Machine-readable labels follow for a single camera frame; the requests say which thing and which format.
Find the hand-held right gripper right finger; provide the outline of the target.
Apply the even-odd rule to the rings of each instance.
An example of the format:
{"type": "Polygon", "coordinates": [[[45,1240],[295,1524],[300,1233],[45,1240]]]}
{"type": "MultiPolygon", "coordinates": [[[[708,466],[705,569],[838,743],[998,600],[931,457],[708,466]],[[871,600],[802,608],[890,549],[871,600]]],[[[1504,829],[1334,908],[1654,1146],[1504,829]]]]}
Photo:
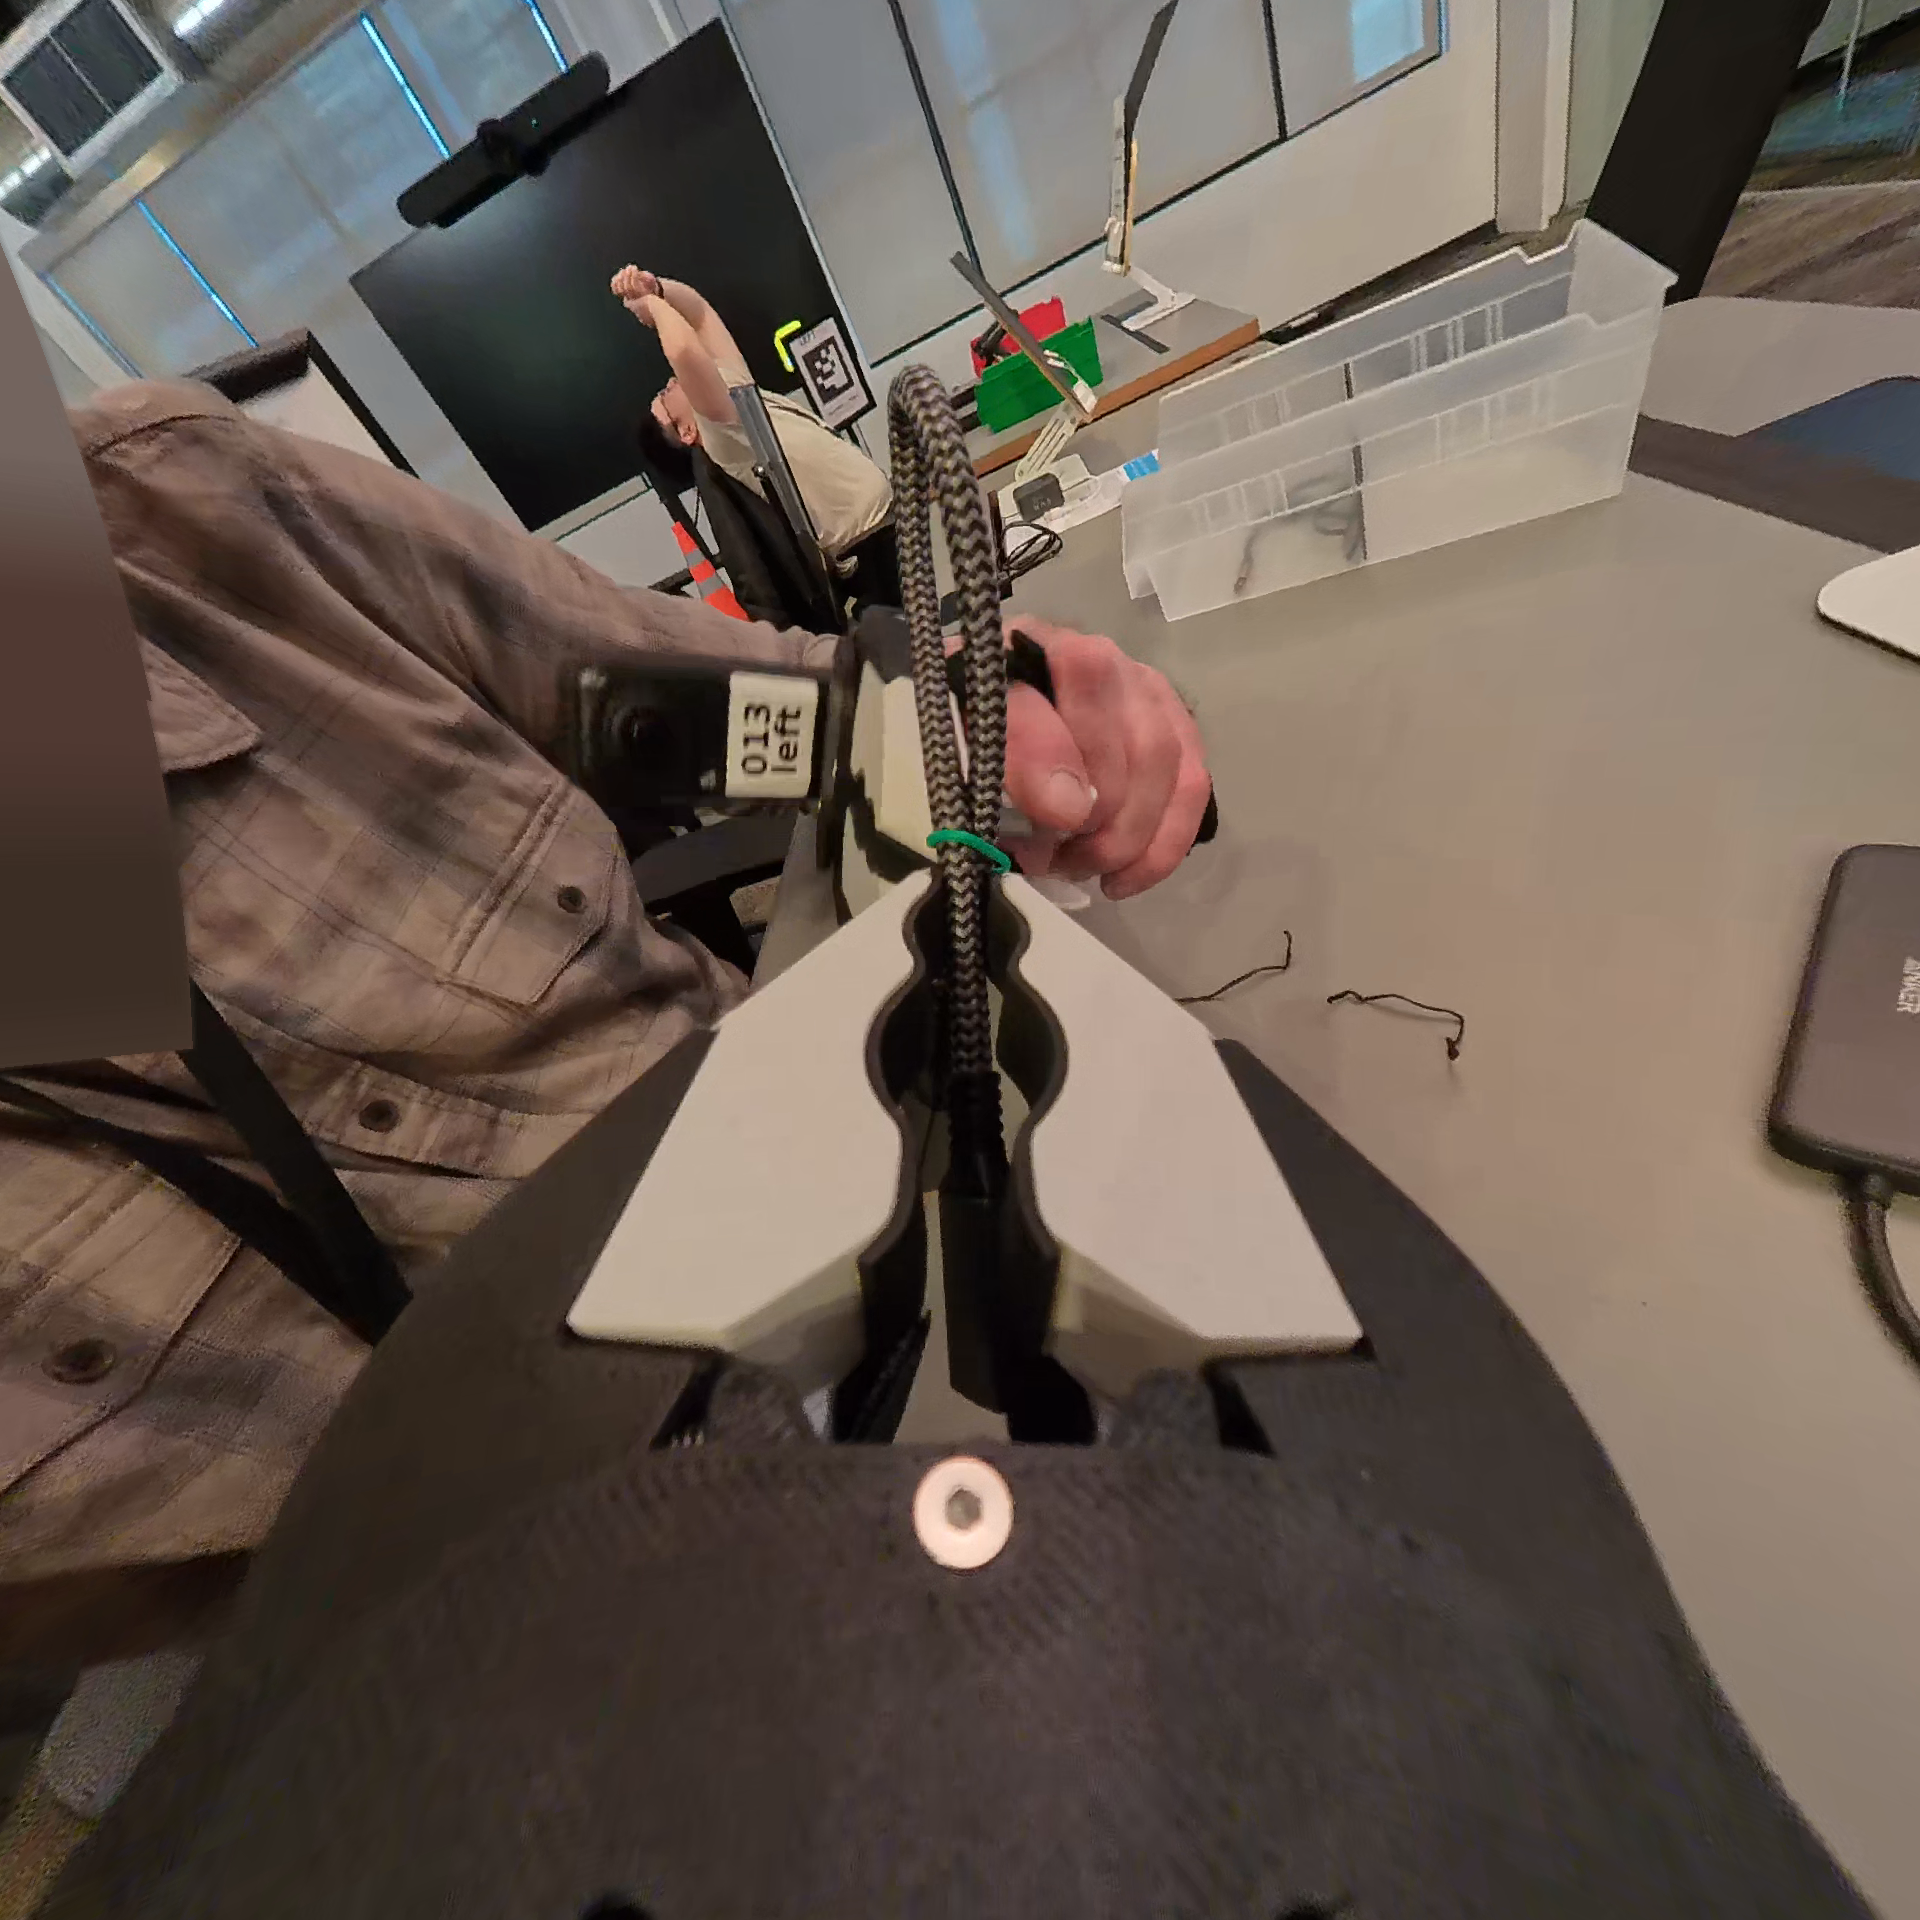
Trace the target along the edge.
{"type": "Polygon", "coordinates": [[[1021,875],[1002,881],[1002,1073],[1044,1357],[1123,1397],[1154,1371],[1357,1347],[1212,1032],[1021,875]]]}

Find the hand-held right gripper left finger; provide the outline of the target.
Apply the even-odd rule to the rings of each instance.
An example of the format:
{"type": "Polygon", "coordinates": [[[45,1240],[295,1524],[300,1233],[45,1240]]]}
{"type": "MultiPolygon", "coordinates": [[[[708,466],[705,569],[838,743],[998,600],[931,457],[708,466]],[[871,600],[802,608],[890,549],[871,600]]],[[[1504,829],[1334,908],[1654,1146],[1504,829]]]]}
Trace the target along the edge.
{"type": "Polygon", "coordinates": [[[728,1354],[803,1397],[852,1371],[857,1259],[897,1212],[904,1156],[870,1038],[912,979],[918,905],[910,875],[712,1027],[568,1331],[728,1354]]]}

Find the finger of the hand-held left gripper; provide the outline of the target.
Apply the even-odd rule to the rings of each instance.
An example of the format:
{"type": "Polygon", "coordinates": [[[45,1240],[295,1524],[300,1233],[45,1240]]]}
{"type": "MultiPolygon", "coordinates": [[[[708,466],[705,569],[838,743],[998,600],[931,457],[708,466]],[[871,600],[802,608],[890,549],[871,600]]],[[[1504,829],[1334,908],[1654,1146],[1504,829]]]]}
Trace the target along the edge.
{"type": "Polygon", "coordinates": [[[817,817],[797,817],[784,855],[772,916],[761,932],[749,991],[760,995],[816,947],[839,947],[842,928],[897,886],[913,896],[918,858],[879,835],[870,845],[848,827],[824,854],[817,817]]]}

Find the white object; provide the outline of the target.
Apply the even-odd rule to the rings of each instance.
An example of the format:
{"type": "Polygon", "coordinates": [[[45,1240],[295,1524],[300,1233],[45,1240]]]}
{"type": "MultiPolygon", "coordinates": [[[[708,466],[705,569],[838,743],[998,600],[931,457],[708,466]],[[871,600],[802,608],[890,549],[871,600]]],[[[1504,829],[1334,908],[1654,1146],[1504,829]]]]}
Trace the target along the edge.
{"type": "Polygon", "coordinates": [[[1918,848],[1859,844],[1828,875],[1766,1137],[1787,1162],[1918,1191],[1918,848]]]}

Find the clear plastic storage bin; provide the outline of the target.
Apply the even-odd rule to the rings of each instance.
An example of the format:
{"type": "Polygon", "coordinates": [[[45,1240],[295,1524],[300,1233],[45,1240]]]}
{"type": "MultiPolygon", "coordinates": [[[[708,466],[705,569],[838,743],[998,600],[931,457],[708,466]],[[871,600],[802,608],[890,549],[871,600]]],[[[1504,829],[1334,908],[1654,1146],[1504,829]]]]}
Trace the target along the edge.
{"type": "Polygon", "coordinates": [[[1617,496],[1674,279],[1577,220],[1169,391],[1127,592],[1180,619],[1617,496]]]}

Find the person's left forearm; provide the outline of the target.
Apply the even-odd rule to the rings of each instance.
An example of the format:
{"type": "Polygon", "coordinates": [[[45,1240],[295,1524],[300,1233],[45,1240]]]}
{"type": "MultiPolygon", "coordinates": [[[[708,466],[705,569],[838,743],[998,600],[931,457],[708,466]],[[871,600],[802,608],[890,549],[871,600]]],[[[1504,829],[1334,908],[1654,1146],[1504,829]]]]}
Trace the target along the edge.
{"type": "Polygon", "coordinates": [[[70,410],[125,594],[187,945],[344,938],[476,979],[638,912],[556,754],[563,671],[824,667],[824,635],[621,587],[399,470],[139,382],[70,410]]]}

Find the person's left hand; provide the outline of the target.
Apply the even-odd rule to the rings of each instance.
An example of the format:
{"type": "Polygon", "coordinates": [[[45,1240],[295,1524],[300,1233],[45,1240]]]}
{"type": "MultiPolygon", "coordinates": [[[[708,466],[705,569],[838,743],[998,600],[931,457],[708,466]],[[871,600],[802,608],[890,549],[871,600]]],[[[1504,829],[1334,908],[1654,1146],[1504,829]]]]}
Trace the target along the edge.
{"type": "Polygon", "coordinates": [[[1025,829],[1011,855],[1029,880],[1133,899],[1196,845],[1214,798],[1197,726],[1173,686],[1112,638],[1014,613],[1007,646],[1032,644],[1049,689],[1005,696],[1002,792],[1025,829]]]}

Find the orange traffic cone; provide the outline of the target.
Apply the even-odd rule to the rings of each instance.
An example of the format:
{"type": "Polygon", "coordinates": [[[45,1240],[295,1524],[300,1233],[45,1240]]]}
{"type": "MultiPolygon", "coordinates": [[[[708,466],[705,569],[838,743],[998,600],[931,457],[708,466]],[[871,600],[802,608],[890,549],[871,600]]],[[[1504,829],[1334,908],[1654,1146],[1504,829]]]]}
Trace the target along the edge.
{"type": "Polygon", "coordinates": [[[708,551],[701,540],[682,522],[682,517],[678,516],[678,509],[671,511],[670,527],[683,559],[688,585],[693,587],[693,592],[708,605],[708,609],[746,621],[749,613],[735,598],[728,579],[721,576],[719,568],[713,561],[713,555],[708,551]]]}

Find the black office chair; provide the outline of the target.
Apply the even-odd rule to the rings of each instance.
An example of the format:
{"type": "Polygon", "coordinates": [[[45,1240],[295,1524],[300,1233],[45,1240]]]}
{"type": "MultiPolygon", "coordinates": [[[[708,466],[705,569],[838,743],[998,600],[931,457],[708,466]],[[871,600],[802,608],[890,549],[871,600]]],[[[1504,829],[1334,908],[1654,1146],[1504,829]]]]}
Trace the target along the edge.
{"type": "MultiPolygon", "coordinates": [[[[803,404],[776,393],[763,393],[763,404],[822,544],[842,616],[899,609],[899,545],[888,473],[803,404]]],[[[781,630],[812,630],[803,566],[784,519],[758,487],[755,455],[744,432],[699,419],[670,380],[640,421],[638,443],[656,476],[697,494],[744,613],[781,630]]]]}

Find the person's plaid shirt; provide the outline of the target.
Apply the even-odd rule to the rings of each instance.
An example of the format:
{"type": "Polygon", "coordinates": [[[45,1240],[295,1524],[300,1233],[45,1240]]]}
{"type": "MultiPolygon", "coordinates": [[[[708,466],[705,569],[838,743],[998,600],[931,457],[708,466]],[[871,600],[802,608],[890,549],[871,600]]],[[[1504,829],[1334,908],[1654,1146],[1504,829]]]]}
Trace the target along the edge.
{"type": "Polygon", "coordinates": [[[181,1053],[4,1075],[4,1586],[256,1548],[408,1283],[742,979],[635,913],[476,978],[339,934],[196,971],[181,1053]]]}

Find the green plastic object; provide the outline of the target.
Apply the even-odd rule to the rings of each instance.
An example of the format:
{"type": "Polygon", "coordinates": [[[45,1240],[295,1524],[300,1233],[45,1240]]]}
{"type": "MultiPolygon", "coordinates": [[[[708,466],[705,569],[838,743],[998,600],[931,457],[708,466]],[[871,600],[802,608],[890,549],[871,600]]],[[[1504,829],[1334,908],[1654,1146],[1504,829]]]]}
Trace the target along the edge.
{"type": "MultiPolygon", "coordinates": [[[[1064,325],[1044,337],[1039,347],[1058,358],[1085,387],[1095,390],[1101,385],[1103,368],[1093,318],[1064,325]]],[[[975,421],[989,433],[1011,430],[1061,404],[1061,390],[1048,378],[1048,371],[1019,347],[1005,351],[975,371],[975,421]]]]}

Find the large black wall screen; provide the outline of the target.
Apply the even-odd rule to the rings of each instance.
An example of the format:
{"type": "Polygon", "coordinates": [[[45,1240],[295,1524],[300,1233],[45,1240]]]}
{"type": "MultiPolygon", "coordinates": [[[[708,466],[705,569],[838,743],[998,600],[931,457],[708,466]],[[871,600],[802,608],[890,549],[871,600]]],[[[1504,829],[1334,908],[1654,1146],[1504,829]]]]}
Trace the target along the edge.
{"type": "Polygon", "coordinates": [[[611,297],[642,266],[693,284],[772,393],[848,424],[874,407],[728,28],[713,20],[579,107],[563,131],[506,124],[532,172],[460,153],[452,220],[412,227],[349,275],[510,511],[542,531],[642,476],[638,421],[667,376],[611,297]]]}

